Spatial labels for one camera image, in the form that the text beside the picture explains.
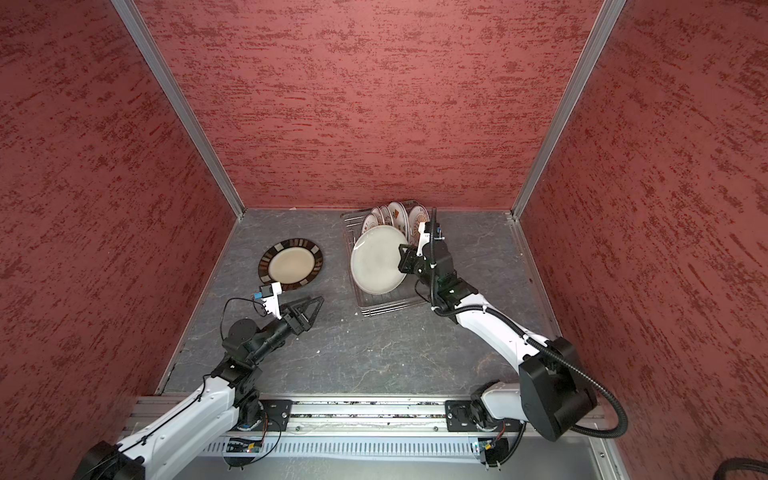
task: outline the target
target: decorated plate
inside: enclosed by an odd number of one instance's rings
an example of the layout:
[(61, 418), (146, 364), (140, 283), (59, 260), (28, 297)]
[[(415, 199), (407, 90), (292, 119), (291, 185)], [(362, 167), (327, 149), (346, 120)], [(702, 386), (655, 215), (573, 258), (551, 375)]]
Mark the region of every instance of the decorated plate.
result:
[(378, 227), (379, 221), (374, 217), (373, 215), (369, 215), (366, 217), (365, 220), (362, 221), (362, 231), (360, 232), (360, 235), (363, 235), (368, 230), (371, 230), (373, 227)]
[(406, 236), (406, 240), (408, 240), (410, 229), (408, 227), (408, 212), (406, 208), (400, 202), (392, 202), (388, 208), (392, 215), (392, 226), (400, 230)]
[(382, 205), (381, 207), (379, 207), (379, 210), (382, 211), (382, 217), (384, 217), (384, 224), (392, 225), (392, 214), (389, 212), (389, 208)]
[(382, 211), (380, 208), (374, 207), (371, 210), (371, 214), (373, 214), (373, 216), (376, 217), (376, 219), (379, 221), (379, 225), (384, 224), (384, 216), (382, 215)]
[(315, 279), (323, 268), (323, 252), (306, 238), (276, 243), (259, 260), (259, 279), (268, 285), (280, 282), (283, 290), (295, 290)]
[(416, 205), (411, 209), (411, 213), (408, 214), (408, 228), (411, 231), (410, 240), (412, 245), (419, 245), (419, 237), (421, 236), (419, 224), (421, 222), (429, 222), (429, 214), (423, 206)]

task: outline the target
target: metal rack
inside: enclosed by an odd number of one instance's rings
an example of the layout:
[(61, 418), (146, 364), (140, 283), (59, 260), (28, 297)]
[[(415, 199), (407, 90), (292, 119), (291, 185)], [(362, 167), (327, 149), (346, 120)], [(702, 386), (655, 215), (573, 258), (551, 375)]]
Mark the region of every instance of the metal rack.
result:
[[(406, 208), (406, 213), (410, 214), (413, 207), (419, 204), (416, 200), (406, 200), (401, 202)], [(371, 214), (372, 209), (355, 210), (353, 212), (346, 212), (341, 215), (343, 220), (343, 236), (344, 244), (346, 245), (347, 262), (352, 256), (352, 248), (355, 247), (355, 242), (360, 238), (360, 232), (362, 230), (362, 221)], [(415, 285), (417, 282), (416, 275), (407, 275), (406, 278), (400, 283), (400, 285), (389, 293), (383, 295), (372, 295), (370, 293), (363, 292), (355, 283), (352, 278), (352, 271), (347, 267), (347, 273), (349, 274), (349, 282), (352, 284), (352, 288), (355, 290), (355, 300), (357, 306), (360, 308), (360, 312), (364, 316), (379, 315), (381, 313), (394, 312), (396, 310), (404, 309), (409, 306), (419, 305), (424, 303), (424, 300), (416, 294)]]

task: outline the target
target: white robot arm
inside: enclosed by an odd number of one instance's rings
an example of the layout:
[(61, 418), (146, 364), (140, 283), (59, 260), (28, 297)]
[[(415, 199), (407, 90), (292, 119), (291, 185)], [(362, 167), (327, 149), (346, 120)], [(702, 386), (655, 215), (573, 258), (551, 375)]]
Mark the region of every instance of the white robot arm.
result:
[(276, 317), (272, 322), (263, 329), (251, 319), (235, 322), (222, 342), (224, 358), (194, 393), (117, 445), (99, 442), (83, 456), (73, 480), (171, 480), (231, 429), (266, 432), (276, 425), (280, 420), (270, 419), (259, 402), (257, 366), (288, 336), (312, 328), (323, 305), (321, 296), (278, 305), (279, 287), (261, 289), (266, 311)]
[[(616, 438), (627, 431), (627, 415), (616, 397), (581, 368), (576, 349), (558, 337), (549, 340), (499, 312), (469, 283), (458, 277), (432, 209), (430, 222), (419, 225), (419, 244), (400, 246), (399, 269), (429, 287), (432, 311), (470, 329), (501, 354), (518, 372), (520, 384), (497, 382), (473, 395), (470, 419), (483, 430), (503, 419), (530, 422), (554, 441), (571, 429), (585, 435)], [(576, 425), (597, 406), (595, 390), (616, 410), (619, 424), (610, 430)]]

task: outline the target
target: white arm segment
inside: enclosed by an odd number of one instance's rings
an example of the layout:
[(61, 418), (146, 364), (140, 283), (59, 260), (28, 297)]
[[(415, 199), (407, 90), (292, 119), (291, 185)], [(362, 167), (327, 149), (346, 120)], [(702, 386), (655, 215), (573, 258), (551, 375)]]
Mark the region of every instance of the white arm segment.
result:
[[(457, 308), (467, 305), (486, 306), (494, 308), (493, 305), (485, 300), (483, 295), (475, 293), (466, 296), (459, 303)], [(504, 322), (481, 310), (471, 310), (456, 315), (458, 324), (466, 329), (475, 332), (480, 338), (487, 342), (494, 350), (499, 352), (510, 365), (519, 373), (519, 366), (523, 362), (523, 356), (534, 356), (538, 350), (528, 345), (517, 333), (513, 332)], [(547, 341), (547, 337), (538, 335), (526, 329), (515, 322), (528, 336), (542, 345)], [(482, 394), (482, 401), (488, 413), (495, 419), (518, 419), (528, 420), (523, 413), (522, 402), (520, 399), (520, 385), (517, 383), (499, 382)]]
[(229, 382), (217, 377), (207, 379), (204, 385), (205, 392), (199, 402), (195, 399), (202, 385), (147, 428), (120, 441), (120, 450), (125, 450), (191, 404), (153, 433), (146, 445), (139, 443), (125, 452), (130, 458), (144, 457), (147, 480), (171, 480), (209, 443), (237, 424), (240, 412), (233, 407), (235, 391), (229, 387)]

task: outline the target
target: ceramic plate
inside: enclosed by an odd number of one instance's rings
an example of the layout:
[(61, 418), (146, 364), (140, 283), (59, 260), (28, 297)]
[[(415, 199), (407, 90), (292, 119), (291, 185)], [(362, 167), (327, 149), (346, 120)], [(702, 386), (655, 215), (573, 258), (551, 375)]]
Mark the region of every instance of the ceramic plate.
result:
[(367, 232), (368, 230), (371, 230), (373, 227), (378, 227), (379, 221), (374, 217), (373, 215), (369, 215), (366, 217), (365, 220), (362, 221), (362, 231), (360, 234)]
[(371, 210), (371, 214), (373, 214), (374, 217), (379, 221), (379, 225), (384, 224), (384, 216), (382, 215), (382, 211), (378, 207), (374, 207), (373, 210)]
[(349, 269), (363, 292), (383, 295), (391, 292), (406, 275), (400, 273), (400, 245), (406, 236), (389, 225), (379, 225), (365, 232), (355, 242)]
[(397, 230), (400, 230), (403, 235), (406, 236), (406, 240), (410, 235), (408, 227), (408, 212), (406, 208), (400, 202), (392, 202), (388, 206), (389, 212), (392, 214), (392, 226)]
[(429, 222), (429, 214), (422, 205), (416, 205), (408, 214), (408, 228), (411, 231), (410, 241), (412, 245), (419, 245), (419, 237), (421, 236), (419, 224), (421, 222)]
[(283, 290), (294, 290), (315, 279), (323, 268), (323, 252), (306, 238), (276, 243), (259, 260), (259, 279), (264, 285), (280, 282)]
[(381, 207), (379, 207), (379, 210), (382, 211), (382, 217), (384, 217), (384, 224), (392, 225), (392, 214), (389, 212), (389, 208), (382, 205)]

